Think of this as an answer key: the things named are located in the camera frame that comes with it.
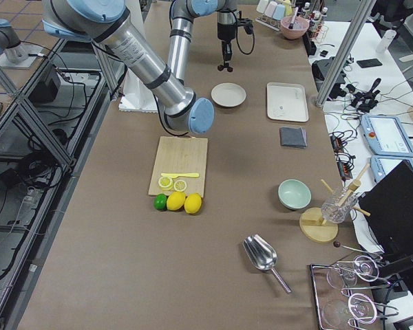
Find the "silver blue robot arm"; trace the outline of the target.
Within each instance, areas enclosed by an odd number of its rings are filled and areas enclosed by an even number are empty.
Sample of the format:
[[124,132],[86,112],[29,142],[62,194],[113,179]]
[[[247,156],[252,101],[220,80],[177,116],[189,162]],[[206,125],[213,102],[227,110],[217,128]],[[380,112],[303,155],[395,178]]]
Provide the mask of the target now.
[[44,1],[45,31],[57,38],[95,42],[108,47],[157,98],[162,125],[173,131],[206,133],[215,116],[213,104],[184,85],[184,71],[198,17],[218,15],[218,38],[223,63],[218,70],[231,72],[233,39],[240,27],[253,33],[253,22],[244,19],[236,1],[173,1],[168,61],[154,52],[131,22],[124,1]]

